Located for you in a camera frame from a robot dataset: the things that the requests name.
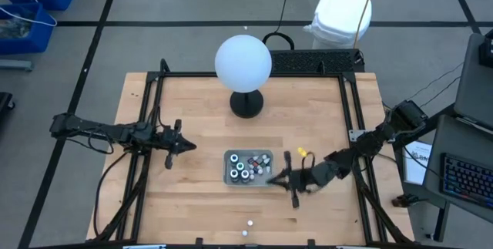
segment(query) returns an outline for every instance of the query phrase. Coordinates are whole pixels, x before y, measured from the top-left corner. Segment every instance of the wooden table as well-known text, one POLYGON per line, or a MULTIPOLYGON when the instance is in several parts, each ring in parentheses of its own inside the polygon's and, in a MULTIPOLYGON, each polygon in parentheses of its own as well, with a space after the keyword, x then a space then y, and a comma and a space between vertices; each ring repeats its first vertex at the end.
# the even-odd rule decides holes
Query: wooden table
MULTIPOLYGON (((116 123, 137 121, 145 78, 145 73, 127 74, 116 123)), ((364 122, 373 129, 384 118, 375 74, 357 74, 357 85, 364 122)), ((349 85, 346 88, 356 128, 349 85)), ((193 244, 196 237, 202 237, 204 244, 306 244, 307 239, 315 239, 319 245, 364 244, 352 174, 333 180, 316 194, 301 195, 298 210, 291 207, 290 195, 279 187, 235 188, 224 184, 223 155, 229 149, 271 150, 276 158, 273 171, 278 173, 284 166, 284 150, 292 152, 293 168, 297 168, 301 162, 299 146, 315 152, 317 162, 348 147, 337 79, 271 78, 260 91, 264 96, 261 114, 241 119, 230 111, 230 91, 217 78, 165 79, 163 122, 173 125, 175 119, 182 119, 183 135, 197 149, 180 154, 172 170, 164 167, 167 152, 153 152, 139 243, 193 244), (248 220, 253 221, 252 227, 247 226, 248 220), (249 231, 247 237, 242 236, 242 230, 249 231)), ((389 145, 381 152, 394 157, 389 145)), ((116 147, 105 168, 120 154, 121 148, 116 147)), ((129 160, 128 156, 117 164, 102 185, 100 229, 121 204, 129 160)), ((391 205, 391 199, 403 193, 395 163, 376 157, 374 170, 382 206, 413 240, 407 209, 391 205)), ((374 212, 367 205, 373 239, 377 240, 374 212)), ((133 210, 127 219, 126 237, 132 219, 133 210)), ((92 226, 88 232, 91 237, 92 226)))

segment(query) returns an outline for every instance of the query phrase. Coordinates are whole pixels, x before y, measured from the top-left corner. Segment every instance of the lamp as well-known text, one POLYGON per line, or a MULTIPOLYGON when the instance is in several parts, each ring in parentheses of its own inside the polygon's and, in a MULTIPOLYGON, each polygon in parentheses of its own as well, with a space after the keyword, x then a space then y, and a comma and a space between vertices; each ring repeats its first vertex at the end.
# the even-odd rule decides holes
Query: lamp
POLYGON ((217 50, 215 67, 219 80, 233 90, 230 98, 233 113, 241 118, 259 114, 263 97, 258 89, 272 69, 269 49, 253 36, 236 35, 217 50))

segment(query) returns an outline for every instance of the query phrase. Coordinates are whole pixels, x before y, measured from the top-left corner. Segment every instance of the blue keyboard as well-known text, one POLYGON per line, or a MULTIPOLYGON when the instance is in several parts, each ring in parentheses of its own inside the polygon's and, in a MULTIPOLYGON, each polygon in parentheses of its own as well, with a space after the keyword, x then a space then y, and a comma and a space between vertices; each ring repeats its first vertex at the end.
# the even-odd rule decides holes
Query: blue keyboard
POLYGON ((449 153, 442 155, 440 191, 493 209, 493 169, 449 153))

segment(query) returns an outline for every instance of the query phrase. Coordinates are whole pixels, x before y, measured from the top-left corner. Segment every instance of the gray floor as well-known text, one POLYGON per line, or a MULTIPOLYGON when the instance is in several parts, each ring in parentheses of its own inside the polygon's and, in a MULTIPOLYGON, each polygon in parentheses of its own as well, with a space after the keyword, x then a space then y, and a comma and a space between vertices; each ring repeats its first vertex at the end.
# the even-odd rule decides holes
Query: gray floor
MULTIPOLYGON (((106 0, 73 0, 60 21, 98 21, 106 0)), ((109 21, 248 21, 277 20, 283 0, 114 0, 109 21)), ((466 0, 479 22, 493 21, 493 0, 466 0)), ((318 0, 288 0, 286 20, 310 20, 318 0)), ((458 0, 372 0, 373 21, 466 22, 458 0)), ((105 27, 92 61, 77 114, 111 123, 127 72, 157 69, 164 57, 175 71, 210 71, 220 43, 235 34, 263 37, 274 27, 105 27)), ((17 108, 0 136, 0 244, 17 247, 55 141, 51 118, 66 111, 96 28, 56 28, 42 54, 3 56, 35 63, 30 73, 0 71, 0 90, 11 92, 17 108)), ((309 49, 312 38, 301 27, 283 27, 297 49, 309 49)), ((464 59, 471 28, 371 27, 362 38, 367 71, 377 73, 389 105, 399 103, 464 59)), ((287 49, 281 40, 270 49, 287 49)), ((444 88, 460 69, 445 76, 415 100, 425 102, 444 88)), ((453 85, 424 110, 433 114, 453 102, 453 85)), ((433 136, 427 136, 428 142, 433 136)), ((65 146, 31 246, 82 242, 92 212, 103 157, 72 144, 65 146)), ((422 203, 410 209, 417 240, 426 244, 438 209, 422 203)), ((439 246, 487 247, 493 226, 456 207, 439 246)))

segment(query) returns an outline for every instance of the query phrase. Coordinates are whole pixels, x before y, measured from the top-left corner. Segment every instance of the lamp base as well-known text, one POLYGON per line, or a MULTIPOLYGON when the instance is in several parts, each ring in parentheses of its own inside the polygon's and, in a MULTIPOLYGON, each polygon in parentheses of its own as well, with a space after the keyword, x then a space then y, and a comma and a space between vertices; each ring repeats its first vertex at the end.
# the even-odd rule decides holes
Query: lamp base
POLYGON ((250 93, 234 92, 230 98, 233 113, 240 118, 257 116, 263 107, 263 96, 259 90, 250 93))

